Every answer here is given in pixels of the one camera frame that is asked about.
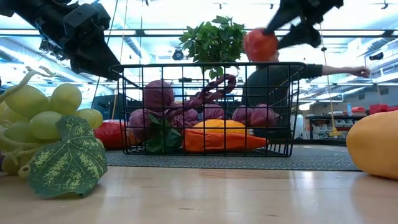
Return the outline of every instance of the wooden table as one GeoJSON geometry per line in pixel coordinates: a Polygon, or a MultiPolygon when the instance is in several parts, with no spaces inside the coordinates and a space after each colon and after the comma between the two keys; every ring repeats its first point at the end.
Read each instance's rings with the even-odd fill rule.
{"type": "Polygon", "coordinates": [[[398,221],[398,182],[361,172],[110,167],[88,198],[42,200],[0,177],[4,224],[398,221]]]}

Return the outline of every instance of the person's arm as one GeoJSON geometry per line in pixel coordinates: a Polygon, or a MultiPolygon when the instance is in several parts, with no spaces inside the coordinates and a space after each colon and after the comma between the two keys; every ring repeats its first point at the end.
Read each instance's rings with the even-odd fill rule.
{"type": "Polygon", "coordinates": [[[341,74],[341,73],[351,73],[353,68],[343,67],[343,68],[335,68],[332,66],[325,66],[322,65],[322,75],[334,75],[334,74],[341,74]]]}
{"type": "Polygon", "coordinates": [[[370,71],[366,67],[335,68],[326,65],[307,65],[305,71],[300,74],[300,78],[317,78],[323,75],[334,75],[341,73],[349,73],[358,77],[368,77],[370,71]]]}

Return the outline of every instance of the rug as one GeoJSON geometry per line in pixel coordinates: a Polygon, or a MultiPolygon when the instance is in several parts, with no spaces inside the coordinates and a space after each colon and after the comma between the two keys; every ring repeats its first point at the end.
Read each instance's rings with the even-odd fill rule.
{"type": "Polygon", "coordinates": [[[291,157],[145,156],[107,151],[109,166],[357,171],[345,147],[294,146],[291,157]]]}

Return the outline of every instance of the tomato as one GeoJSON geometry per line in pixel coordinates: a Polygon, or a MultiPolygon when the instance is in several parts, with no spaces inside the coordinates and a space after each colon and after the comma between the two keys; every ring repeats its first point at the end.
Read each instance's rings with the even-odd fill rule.
{"type": "Polygon", "coordinates": [[[278,38],[263,31],[255,29],[244,36],[244,51],[250,61],[268,62],[277,53],[278,38]]]}

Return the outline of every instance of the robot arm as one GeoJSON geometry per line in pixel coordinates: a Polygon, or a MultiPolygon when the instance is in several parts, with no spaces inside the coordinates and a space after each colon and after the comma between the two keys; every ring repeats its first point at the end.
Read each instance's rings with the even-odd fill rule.
{"type": "Polygon", "coordinates": [[[39,30],[42,50],[52,52],[60,60],[70,59],[72,70],[111,80],[119,74],[109,72],[119,61],[104,40],[110,16],[97,3],[68,4],[71,0],[0,0],[0,15],[14,13],[39,30]]]}
{"type": "Polygon", "coordinates": [[[321,23],[323,15],[330,9],[340,8],[343,4],[343,0],[280,0],[279,9],[264,30],[264,34],[272,34],[286,23],[300,17],[301,23],[290,28],[290,32],[279,41],[278,49],[299,44],[318,47],[321,37],[313,25],[321,23]]]}

